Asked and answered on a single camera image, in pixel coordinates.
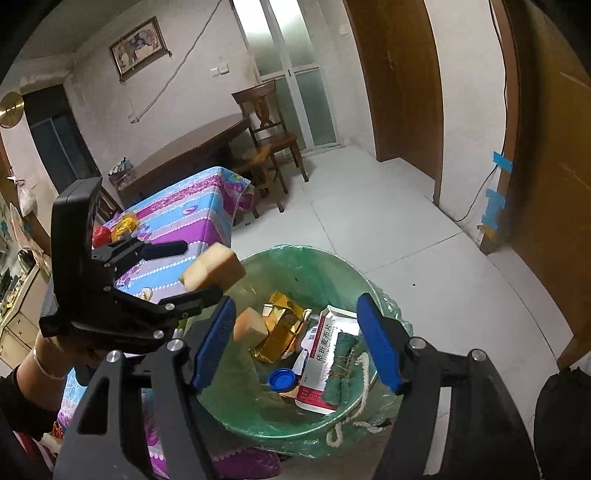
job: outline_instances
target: blue bottle cap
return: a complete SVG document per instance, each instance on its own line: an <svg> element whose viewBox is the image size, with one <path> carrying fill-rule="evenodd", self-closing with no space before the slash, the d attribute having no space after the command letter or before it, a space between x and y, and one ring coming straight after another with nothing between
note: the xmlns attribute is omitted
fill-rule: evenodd
<svg viewBox="0 0 591 480"><path fill-rule="evenodd" d="M278 368L269 375L269 386L275 392L289 392L296 386L296 383L296 375L289 368Z"/></svg>

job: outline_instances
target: wooden door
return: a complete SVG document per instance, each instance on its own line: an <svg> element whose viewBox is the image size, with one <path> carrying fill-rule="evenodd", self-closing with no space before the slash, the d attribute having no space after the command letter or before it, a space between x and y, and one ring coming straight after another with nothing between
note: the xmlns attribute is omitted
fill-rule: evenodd
<svg viewBox="0 0 591 480"><path fill-rule="evenodd" d="M566 367L591 349L591 78L552 21L526 4L539 111L512 244L574 333L558 360Z"/></svg>
<svg viewBox="0 0 591 480"><path fill-rule="evenodd" d="M423 0L347 0L379 161L404 158L440 181L443 98Z"/></svg>
<svg viewBox="0 0 591 480"><path fill-rule="evenodd" d="M365 78L376 158L385 161L404 152L402 87L387 49L386 30L376 17L376 4L376 0L345 0Z"/></svg>

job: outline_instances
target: yellow sponge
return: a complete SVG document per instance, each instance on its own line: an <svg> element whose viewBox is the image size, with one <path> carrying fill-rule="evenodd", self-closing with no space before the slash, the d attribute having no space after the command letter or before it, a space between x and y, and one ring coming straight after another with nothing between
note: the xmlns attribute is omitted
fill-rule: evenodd
<svg viewBox="0 0 591 480"><path fill-rule="evenodd" d="M268 334L262 315L250 307L238 316L234 324L234 341L247 348L256 347Z"/></svg>
<svg viewBox="0 0 591 480"><path fill-rule="evenodd" d="M234 251L213 244L187 267L179 280L187 291L217 285L226 292L244 275L246 271Z"/></svg>

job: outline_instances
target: blue tape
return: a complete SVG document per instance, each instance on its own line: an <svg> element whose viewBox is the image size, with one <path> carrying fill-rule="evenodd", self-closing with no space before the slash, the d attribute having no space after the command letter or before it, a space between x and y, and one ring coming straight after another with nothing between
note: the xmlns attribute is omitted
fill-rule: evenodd
<svg viewBox="0 0 591 480"><path fill-rule="evenodd" d="M499 208L505 207L505 197L503 197L503 195L501 195L500 193L495 192L494 190L487 189L486 198L490 199L488 202L489 205L492 203L494 205L498 205Z"/></svg>
<svg viewBox="0 0 591 480"><path fill-rule="evenodd" d="M507 160L503 155L500 155L497 152L492 156L492 161L508 173L511 173L511 170L513 170L513 162Z"/></svg>
<svg viewBox="0 0 591 480"><path fill-rule="evenodd" d="M499 207L496 203L489 202L489 204L486 206L484 216L495 219L496 214L499 213L500 209L501 207Z"/></svg>
<svg viewBox="0 0 591 480"><path fill-rule="evenodd" d="M497 231L499 228L495 222L494 216L489 216L487 214L482 215L482 223L494 231Z"/></svg>

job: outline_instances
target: drawer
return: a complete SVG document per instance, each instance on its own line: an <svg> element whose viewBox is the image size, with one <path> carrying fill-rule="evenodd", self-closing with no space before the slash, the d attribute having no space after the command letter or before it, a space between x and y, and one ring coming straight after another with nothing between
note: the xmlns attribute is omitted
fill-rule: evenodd
<svg viewBox="0 0 591 480"><path fill-rule="evenodd" d="M16 368L29 354L30 349L24 348L7 330L0 337L0 358L10 368Z"/></svg>
<svg viewBox="0 0 591 480"><path fill-rule="evenodd" d="M34 343L35 338L37 337L38 328L20 313L17 313L14 318L8 322L6 328L8 328L22 343Z"/></svg>

